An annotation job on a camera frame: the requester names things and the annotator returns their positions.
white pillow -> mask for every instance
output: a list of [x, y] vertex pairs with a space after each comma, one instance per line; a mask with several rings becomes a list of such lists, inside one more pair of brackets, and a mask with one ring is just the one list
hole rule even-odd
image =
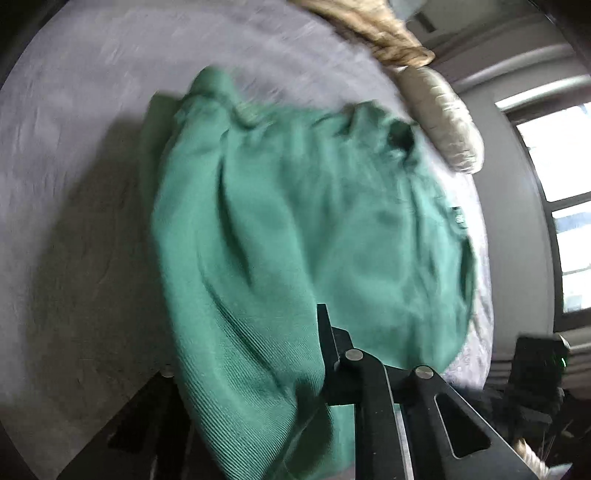
[[429, 67], [406, 67], [396, 74], [410, 113], [449, 166], [476, 173], [484, 162], [484, 143], [468, 108], [452, 87]]

white bedding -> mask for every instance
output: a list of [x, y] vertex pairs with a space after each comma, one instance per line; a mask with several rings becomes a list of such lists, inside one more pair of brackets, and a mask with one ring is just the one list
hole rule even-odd
[[[246, 97], [335, 109], [375, 99], [409, 118], [366, 50], [282, 0], [60, 11], [0, 91], [0, 419], [41, 480], [170, 361], [134, 149], [154, 92], [182, 94], [209, 64]], [[445, 376], [479, 386], [493, 329], [480, 204], [472, 178], [425, 145], [478, 258], [473, 322]]]

window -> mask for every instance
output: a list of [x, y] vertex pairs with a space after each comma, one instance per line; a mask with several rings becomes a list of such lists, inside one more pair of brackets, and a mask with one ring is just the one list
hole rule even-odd
[[591, 325], [591, 87], [519, 107], [521, 138], [542, 198], [554, 265], [554, 330]]

green fabric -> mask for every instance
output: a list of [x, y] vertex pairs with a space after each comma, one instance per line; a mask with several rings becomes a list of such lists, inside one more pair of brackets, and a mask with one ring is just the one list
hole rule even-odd
[[229, 480], [346, 468], [352, 409], [319, 397], [316, 304], [385, 364], [440, 372], [472, 311], [465, 226], [412, 128], [373, 103], [243, 103], [206, 69], [181, 102], [154, 98], [141, 143], [180, 384], [218, 464]]

window pane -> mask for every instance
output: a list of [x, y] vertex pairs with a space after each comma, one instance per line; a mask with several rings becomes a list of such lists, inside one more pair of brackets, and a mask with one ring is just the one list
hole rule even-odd
[[560, 264], [564, 311], [591, 307], [591, 202], [553, 212]]
[[591, 102], [517, 128], [549, 202], [591, 190]]

